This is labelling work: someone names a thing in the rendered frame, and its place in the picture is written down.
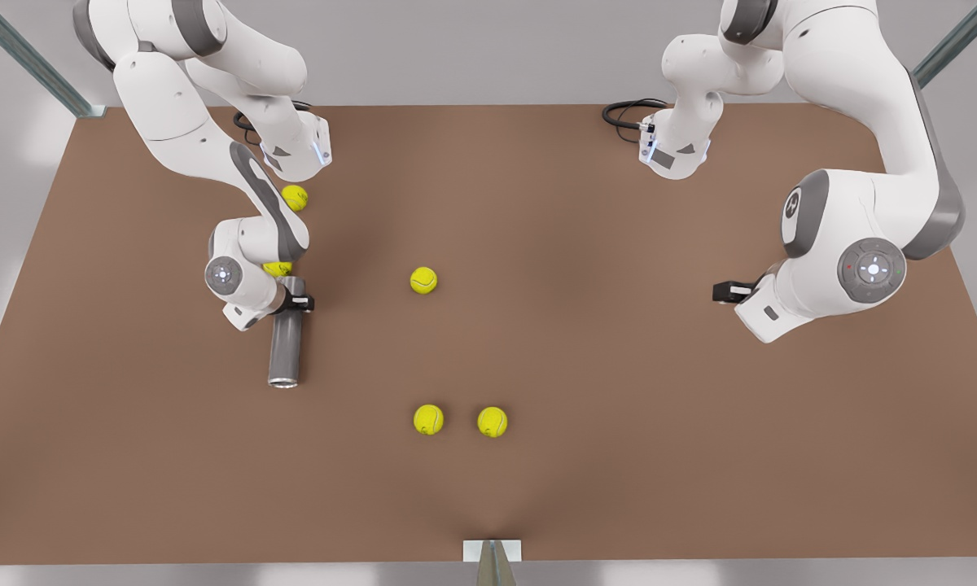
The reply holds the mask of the grey tennis ball tube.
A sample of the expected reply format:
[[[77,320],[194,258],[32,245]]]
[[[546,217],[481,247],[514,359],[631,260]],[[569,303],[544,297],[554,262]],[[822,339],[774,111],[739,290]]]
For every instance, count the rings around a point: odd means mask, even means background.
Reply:
[[[303,315],[302,308],[287,308],[275,315],[268,376],[268,383],[273,388],[287,389],[298,385]]]

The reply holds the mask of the silver frame post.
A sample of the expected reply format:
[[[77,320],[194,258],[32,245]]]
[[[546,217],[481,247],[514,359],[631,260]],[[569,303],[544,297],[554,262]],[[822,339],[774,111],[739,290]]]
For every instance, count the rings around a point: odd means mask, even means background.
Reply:
[[[512,562],[522,561],[521,540],[465,540],[463,562],[477,562],[475,586],[517,586]]]
[[[100,119],[107,107],[90,103],[0,14],[0,47],[77,119]]]
[[[945,37],[924,56],[912,71],[923,89],[948,67],[977,38],[977,3]]]

